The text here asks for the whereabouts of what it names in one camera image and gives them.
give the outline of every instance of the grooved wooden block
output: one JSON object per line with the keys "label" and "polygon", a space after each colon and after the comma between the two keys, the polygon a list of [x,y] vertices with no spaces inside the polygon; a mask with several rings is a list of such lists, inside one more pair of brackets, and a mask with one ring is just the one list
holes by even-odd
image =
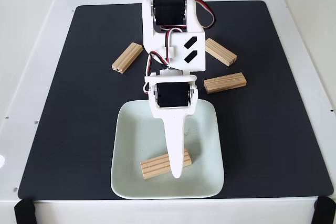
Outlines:
{"label": "grooved wooden block", "polygon": [[205,41],[205,51],[227,66],[230,66],[237,59],[234,53],[210,38]]}
{"label": "grooved wooden block", "polygon": [[[191,165],[191,159],[187,149],[184,149],[184,163],[183,167]],[[140,163],[142,175],[144,179],[156,177],[165,173],[170,173],[169,157],[168,154],[154,157]]]}
{"label": "grooved wooden block", "polygon": [[227,89],[234,89],[246,85],[243,73],[229,74],[228,76],[216,77],[204,80],[204,87],[208,94],[220,92]]}
{"label": "grooved wooden block", "polygon": [[128,69],[141,52],[142,46],[132,42],[112,64],[112,69],[119,73],[125,73],[126,69]]}

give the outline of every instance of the white robotic arm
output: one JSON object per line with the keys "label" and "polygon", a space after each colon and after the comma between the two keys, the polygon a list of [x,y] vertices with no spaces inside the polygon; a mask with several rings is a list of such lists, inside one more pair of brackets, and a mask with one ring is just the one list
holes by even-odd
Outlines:
{"label": "white robotic arm", "polygon": [[[198,99],[196,76],[190,72],[205,71],[205,33],[197,20],[195,0],[143,0],[142,20],[143,44],[149,53],[145,76],[149,89],[144,86],[144,92],[154,118],[163,120],[170,167],[179,178],[184,162],[184,122],[194,114]],[[154,23],[167,32],[157,33]],[[152,58],[165,65],[159,75],[150,74]]]}

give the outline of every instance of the black rubber mat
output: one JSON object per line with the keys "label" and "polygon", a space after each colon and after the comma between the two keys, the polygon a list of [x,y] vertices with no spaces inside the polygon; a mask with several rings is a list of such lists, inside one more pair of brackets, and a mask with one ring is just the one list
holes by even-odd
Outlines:
{"label": "black rubber mat", "polygon": [[[238,55],[230,67],[206,55],[199,98],[217,113],[225,180],[213,198],[321,196],[333,187],[264,2],[210,2],[206,31]],[[210,22],[198,9],[202,24]],[[59,59],[19,187],[35,200],[120,199],[110,175],[121,106],[147,99],[145,51],[124,73],[111,64],[142,44],[141,4],[80,6]],[[160,65],[153,64],[153,70]],[[206,94],[203,80],[242,72],[243,88]]]}

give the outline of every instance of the black bracket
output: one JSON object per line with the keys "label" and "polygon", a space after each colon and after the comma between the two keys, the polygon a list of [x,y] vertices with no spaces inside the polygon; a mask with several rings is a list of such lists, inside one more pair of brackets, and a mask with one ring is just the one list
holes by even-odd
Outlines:
{"label": "black bracket", "polygon": [[333,224],[336,203],[328,197],[318,197],[314,204],[314,215],[311,224]]}
{"label": "black bracket", "polygon": [[31,199],[23,199],[14,207],[17,224],[37,224],[35,206]]}

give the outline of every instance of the light green plate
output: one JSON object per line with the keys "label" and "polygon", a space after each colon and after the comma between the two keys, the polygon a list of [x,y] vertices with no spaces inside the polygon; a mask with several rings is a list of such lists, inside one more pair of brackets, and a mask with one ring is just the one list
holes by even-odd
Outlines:
{"label": "light green plate", "polygon": [[224,170],[211,103],[198,100],[195,114],[186,118],[184,147],[193,164],[183,168],[180,178],[167,173],[144,180],[140,162],[167,153],[163,122],[153,118],[148,100],[125,103],[115,132],[112,190],[126,199],[205,198],[218,194]]}

